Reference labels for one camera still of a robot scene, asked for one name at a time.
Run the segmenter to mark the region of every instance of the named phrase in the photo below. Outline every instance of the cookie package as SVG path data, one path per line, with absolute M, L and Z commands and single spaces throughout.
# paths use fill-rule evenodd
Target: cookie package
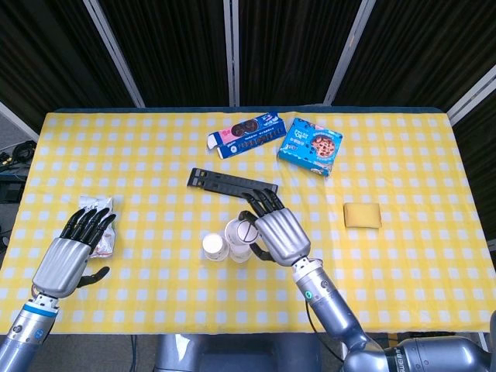
M 342 139 L 341 133 L 294 118 L 277 155 L 327 177 L 331 174 Z
M 210 150 L 217 147 L 221 159 L 226 159 L 285 134 L 284 120 L 276 112 L 268 112 L 230 128 L 210 133 L 207 146 Z

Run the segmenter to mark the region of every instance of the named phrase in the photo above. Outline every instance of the yellow sponge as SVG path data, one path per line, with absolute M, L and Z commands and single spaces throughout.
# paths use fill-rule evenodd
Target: yellow sponge
M 370 227 L 379 229 L 381 211 L 378 203 L 345 203 L 344 224 L 346 227 Z

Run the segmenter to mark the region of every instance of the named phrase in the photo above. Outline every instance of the table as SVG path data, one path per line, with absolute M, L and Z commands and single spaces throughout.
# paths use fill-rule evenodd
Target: table
M 344 135 L 327 179 L 277 160 L 282 139 L 226 160 L 206 150 L 207 133 L 256 115 L 47 115 L 0 271 L 1 330 L 79 195 L 111 195 L 115 253 L 86 274 L 111 273 L 60 302 L 54 332 L 311 331 L 290 269 L 202 256 L 246 204 L 187 188 L 193 167 L 279 184 L 368 332 L 488 330 L 496 275 L 445 114 L 281 113 Z M 343 203 L 361 201 L 381 204 L 381 229 L 345 229 Z

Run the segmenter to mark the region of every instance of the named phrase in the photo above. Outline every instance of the paper cup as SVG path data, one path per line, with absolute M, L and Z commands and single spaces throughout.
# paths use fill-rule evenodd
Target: paper cup
M 212 261 L 222 261 L 229 254 L 229 244 L 219 234 L 208 234 L 203 238 L 201 245 L 205 257 Z
M 252 255 L 250 246 L 242 245 L 235 246 L 231 244 L 231 249 L 229 250 L 229 257 L 231 260 L 241 264 L 242 262 L 248 261 Z
M 257 240 L 258 231 L 255 226 L 245 219 L 229 221 L 224 230 L 226 239 L 234 246 L 245 246 Z

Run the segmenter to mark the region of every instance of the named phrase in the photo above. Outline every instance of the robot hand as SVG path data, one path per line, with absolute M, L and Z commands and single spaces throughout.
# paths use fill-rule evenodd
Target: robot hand
M 33 286 L 40 294 L 64 298 L 76 288 L 96 283 L 109 272 L 108 267 L 103 267 L 96 274 L 81 276 L 105 229 L 115 219 L 112 214 L 101 221 L 108 210 L 91 209 L 84 213 L 80 209 L 71 216 L 60 237 L 50 244 L 33 278 Z
M 243 196 L 259 218 L 249 211 L 242 211 L 239 219 L 247 219 L 255 225 L 269 252 L 262 251 L 256 243 L 250 245 L 252 251 L 261 260 L 272 260 L 287 267 L 308 256 L 310 240 L 293 213 L 272 190 L 253 192 L 261 204 L 250 194 Z

